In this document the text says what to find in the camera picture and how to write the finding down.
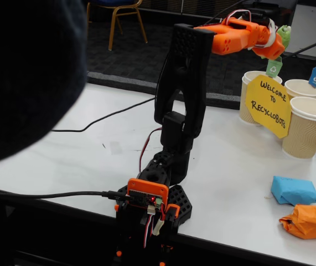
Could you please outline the orange gripper body white tape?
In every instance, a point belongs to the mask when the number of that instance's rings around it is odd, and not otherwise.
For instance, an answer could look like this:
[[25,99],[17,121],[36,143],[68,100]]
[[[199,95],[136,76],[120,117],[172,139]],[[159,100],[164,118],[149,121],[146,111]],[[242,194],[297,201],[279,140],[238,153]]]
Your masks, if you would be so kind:
[[263,46],[263,48],[270,47],[274,43],[274,41],[276,40],[276,34],[277,34],[278,27],[275,24],[269,24],[268,29],[270,32],[270,36],[268,38],[267,43]]

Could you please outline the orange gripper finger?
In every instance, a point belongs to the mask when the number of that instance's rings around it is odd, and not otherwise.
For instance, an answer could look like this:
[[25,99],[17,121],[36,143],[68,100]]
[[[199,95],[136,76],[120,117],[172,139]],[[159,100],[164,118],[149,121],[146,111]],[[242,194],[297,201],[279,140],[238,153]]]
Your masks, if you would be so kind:
[[275,41],[271,46],[265,49],[264,56],[267,59],[276,60],[284,52],[284,45],[282,42]]

